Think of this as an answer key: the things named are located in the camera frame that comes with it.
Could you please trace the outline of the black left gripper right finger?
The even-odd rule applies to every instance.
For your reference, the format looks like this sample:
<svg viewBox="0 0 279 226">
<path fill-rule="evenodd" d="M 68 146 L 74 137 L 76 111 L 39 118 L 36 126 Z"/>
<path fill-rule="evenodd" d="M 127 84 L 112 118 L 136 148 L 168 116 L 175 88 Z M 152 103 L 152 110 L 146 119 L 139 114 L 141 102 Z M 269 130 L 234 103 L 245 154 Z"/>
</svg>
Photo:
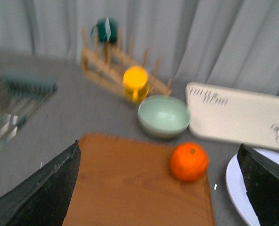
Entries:
<svg viewBox="0 0 279 226">
<path fill-rule="evenodd" d="M 279 164 L 245 144 L 237 160 L 260 225 L 279 226 Z"/>
</svg>

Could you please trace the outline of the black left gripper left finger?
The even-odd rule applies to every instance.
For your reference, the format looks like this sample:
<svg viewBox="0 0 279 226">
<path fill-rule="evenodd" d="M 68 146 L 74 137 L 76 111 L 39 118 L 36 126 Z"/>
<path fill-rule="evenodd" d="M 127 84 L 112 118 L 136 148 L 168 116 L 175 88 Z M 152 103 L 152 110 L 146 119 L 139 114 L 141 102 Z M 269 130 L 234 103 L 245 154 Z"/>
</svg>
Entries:
<svg viewBox="0 0 279 226">
<path fill-rule="evenodd" d="M 78 141 L 0 197 L 0 226 L 60 226 L 78 177 Z"/>
</svg>

